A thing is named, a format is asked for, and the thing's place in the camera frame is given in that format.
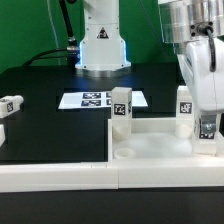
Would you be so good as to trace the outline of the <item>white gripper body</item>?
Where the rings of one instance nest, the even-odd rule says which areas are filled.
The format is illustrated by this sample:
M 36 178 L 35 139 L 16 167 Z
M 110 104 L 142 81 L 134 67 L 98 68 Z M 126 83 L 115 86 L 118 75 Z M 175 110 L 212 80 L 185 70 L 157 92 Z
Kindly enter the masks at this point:
M 210 71 L 208 40 L 189 42 L 178 62 L 195 109 L 201 114 L 224 113 L 224 42 L 214 38 L 216 69 Z

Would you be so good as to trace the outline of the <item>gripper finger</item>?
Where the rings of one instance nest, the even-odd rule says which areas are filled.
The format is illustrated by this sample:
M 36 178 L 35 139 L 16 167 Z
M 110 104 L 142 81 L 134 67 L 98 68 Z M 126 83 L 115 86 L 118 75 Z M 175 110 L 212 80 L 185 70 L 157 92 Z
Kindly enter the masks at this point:
M 201 116 L 201 131 L 203 134 L 212 134 L 216 132 L 216 116 L 215 115 Z

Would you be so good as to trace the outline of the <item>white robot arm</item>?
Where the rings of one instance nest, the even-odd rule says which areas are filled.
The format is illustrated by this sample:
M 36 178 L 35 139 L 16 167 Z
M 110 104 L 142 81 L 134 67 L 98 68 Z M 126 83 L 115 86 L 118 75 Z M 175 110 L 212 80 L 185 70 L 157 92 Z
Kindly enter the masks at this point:
M 213 134 L 224 113 L 224 0 L 158 0 L 162 39 L 174 45 L 195 105 L 195 126 Z M 84 0 L 85 36 L 78 69 L 128 67 L 119 32 L 119 0 Z

